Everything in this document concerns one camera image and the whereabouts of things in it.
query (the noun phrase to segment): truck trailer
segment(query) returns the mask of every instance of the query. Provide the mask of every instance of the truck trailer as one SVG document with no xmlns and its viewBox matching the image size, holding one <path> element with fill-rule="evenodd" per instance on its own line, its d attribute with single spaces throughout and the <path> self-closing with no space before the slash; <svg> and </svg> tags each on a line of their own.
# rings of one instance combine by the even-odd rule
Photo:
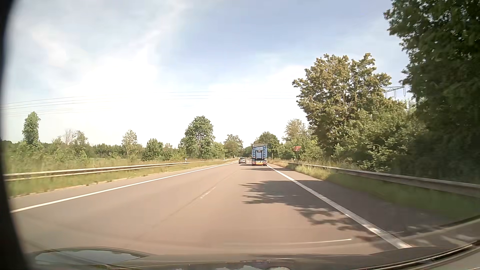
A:
<svg viewBox="0 0 480 270">
<path fill-rule="evenodd" d="M 252 146 L 252 166 L 267 165 L 267 145 L 268 144 L 251 144 Z"/>
</svg>

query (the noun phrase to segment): asphalt road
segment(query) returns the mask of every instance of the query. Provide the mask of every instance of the asphalt road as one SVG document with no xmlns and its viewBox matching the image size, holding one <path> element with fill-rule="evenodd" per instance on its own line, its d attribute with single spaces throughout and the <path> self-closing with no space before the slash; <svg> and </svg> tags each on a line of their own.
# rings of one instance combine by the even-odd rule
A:
<svg viewBox="0 0 480 270">
<path fill-rule="evenodd" d="M 10 203 L 26 252 L 107 246 L 155 254 L 370 254 L 398 243 L 470 240 L 459 232 L 420 234 L 450 221 L 275 165 L 227 163 Z"/>
</svg>

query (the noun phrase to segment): treeline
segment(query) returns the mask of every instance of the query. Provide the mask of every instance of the treeline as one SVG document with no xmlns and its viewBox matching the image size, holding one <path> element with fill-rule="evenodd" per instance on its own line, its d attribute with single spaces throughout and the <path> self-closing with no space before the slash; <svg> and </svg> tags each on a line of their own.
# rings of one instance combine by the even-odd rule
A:
<svg viewBox="0 0 480 270">
<path fill-rule="evenodd" d="M 144 147 L 138 142 L 137 134 L 133 130 L 125 133 L 119 145 L 90 145 L 85 133 L 79 130 L 67 130 L 50 143 L 44 143 L 39 140 L 39 124 L 39 116 L 32 112 L 24 121 L 22 141 L 2 141 L 8 172 L 84 167 L 95 158 L 129 160 L 130 164 L 136 160 L 223 159 L 239 156 L 243 150 L 243 142 L 237 135 L 228 135 L 223 143 L 214 141 L 213 126 L 204 116 L 195 117 L 189 124 L 178 147 L 169 143 L 163 144 L 155 138 L 148 140 Z"/>
<path fill-rule="evenodd" d="M 480 182 L 480 12 L 476 2 L 394 0 L 384 13 L 409 64 L 411 102 L 386 98 L 390 76 L 325 54 L 293 81 L 308 127 L 292 120 L 274 157 L 349 162 L 371 171 Z"/>
</svg>

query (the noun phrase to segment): white lane marking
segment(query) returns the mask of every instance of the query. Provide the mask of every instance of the white lane marking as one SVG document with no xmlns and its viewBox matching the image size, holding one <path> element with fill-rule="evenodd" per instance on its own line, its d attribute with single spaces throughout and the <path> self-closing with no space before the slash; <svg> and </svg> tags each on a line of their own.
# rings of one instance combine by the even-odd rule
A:
<svg viewBox="0 0 480 270">
<path fill-rule="evenodd" d="M 55 203 L 65 202 L 65 201 L 69 201 L 69 200 L 73 200 L 73 199 L 78 199 L 78 198 L 82 198 L 82 197 L 87 197 L 87 196 L 91 196 L 91 195 L 95 195 L 95 194 L 104 193 L 104 192 L 107 192 L 107 191 L 126 188 L 126 187 L 129 187 L 129 186 L 134 186 L 134 185 L 138 185 L 138 184 L 145 184 L 145 183 L 149 183 L 149 182 L 153 182 L 153 181 L 157 181 L 157 180 L 162 180 L 162 179 L 166 179 L 166 178 L 170 178 L 170 177 L 174 177 L 174 176 L 184 175 L 184 174 L 188 174 L 188 173 L 192 173 L 192 172 L 204 171 L 204 170 L 208 170 L 208 169 L 212 169 L 212 168 L 216 168 L 216 167 L 220 167 L 220 166 L 225 166 L 225 165 L 230 165 L 230 164 L 231 163 L 221 164 L 221 165 L 208 167 L 208 168 L 204 168 L 204 169 L 199 169 L 199 170 L 195 170 L 195 171 L 191 171 L 191 172 L 183 172 L 183 173 L 179 173 L 179 174 L 169 175 L 169 176 L 165 176 L 165 177 L 155 178 L 155 179 L 152 179 L 152 180 L 146 180 L 146 181 L 133 183 L 133 184 L 128 184 L 128 185 L 123 185 L 123 186 L 117 186 L 117 187 L 114 187 L 114 188 L 100 190 L 100 191 L 87 193 L 87 194 L 83 194 L 83 195 L 78 195 L 78 196 L 74 196 L 74 197 L 69 197 L 69 198 L 65 198 L 65 199 L 60 199 L 60 200 L 56 200 L 56 201 L 51 201 L 51 202 L 36 204 L 36 205 L 27 206 L 27 207 L 23 207 L 23 208 L 18 208 L 18 209 L 11 210 L 10 213 L 25 211 L 25 210 L 29 210 L 29 209 L 33 209 L 33 208 L 37 208 L 37 207 L 42 207 L 42 206 L 51 205 L 51 204 L 55 204 Z"/>
<path fill-rule="evenodd" d="M 202 196 L 200 196 L 200 199 L 203 199 L 205 196 L 207 196 L 210 192 L 212 192 L 212 190 L 214 190 L 216 188 L 216 186 L 214 186 L 212 189 L 210 189 L 209 191 L 205 192 Z"/>
<path fill-rule="evenodd" d="M 270 165 L 268 165 L 268 167 L 274 171 L 276 171 L 277 173 L 283 175 L 285 178 L 289 179 L 290 181 L 294 182 L 295 184 L 301 186 L 303 189 L 307 190 L 308 192 L 312 193 L 313 195 L 315 195 L 317 198 L 321 199 L 322 201 L 326 202 L 327 204 L 333 206 L 335 209 L 337 209 L 338 211 L 344 213 L 347 217 L 355 220 L 356 222 L 358 222 L 360 225 L 362 225 L 363 227 L 367 228 L 369 231 L 371 231 L 372 233 L 378 235 L 379 237 L 383 238 L 385 241 L 391 243 L 393 246 L 395 246 L 396 248 L 406 248 L 406 247 L 412 247 L 411 245 L 403 242 L 402 240 L 396 238 L 395 236 L 387 233 L 386 231 L 378 228 L 377 226 L 373 225 L 372 223 L 366 221 L 364 218 L 358 216 L 357 214 L 353 213 L 352 211 L 340 206 L 339 204 L 337 204 L 336 202 L 330 200 L 329 198 L 317 193 L 316 191 L 314 191 L 313 189 L 305 186 L 304 184 L 302 183 L 299 183 L 297 182 L 297 180 L 291 178 L 290 176 L 282 173 L 282 172 L 279 172 L 277 170 L 275 170 L 274 168 L 272 168 Z"/>
<path fill-rule="evenodd" d="M 301 245 L 301 244 L 320 244 L 320 243 L 331 243 L 331 242 L 340 242 L 340 241 L 350 241 L 349 239 L 340 239 L 340 240 L 329 240 L 329 241 L 317 241 L 317 242 L 298 242 L 298 243 L 226 243 L 226 245 Z"/>
</svg>

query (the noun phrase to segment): car hood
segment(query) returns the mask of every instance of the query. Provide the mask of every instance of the car hood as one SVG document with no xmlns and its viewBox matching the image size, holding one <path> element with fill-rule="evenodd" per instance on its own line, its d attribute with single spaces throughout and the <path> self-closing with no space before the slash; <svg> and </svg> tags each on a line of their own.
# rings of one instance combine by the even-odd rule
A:
<svg viewBox="0 0 480 270">
<path fill-rule="evenodd" d="M 443 247 L 411 247 L 369 255 L 201 254 L 155 255 L 108 247 L 72 247 L 27 254 L 34 269 L 143 270 L 351 270 L 381 266 L 440 254 Z"/>
</svg>

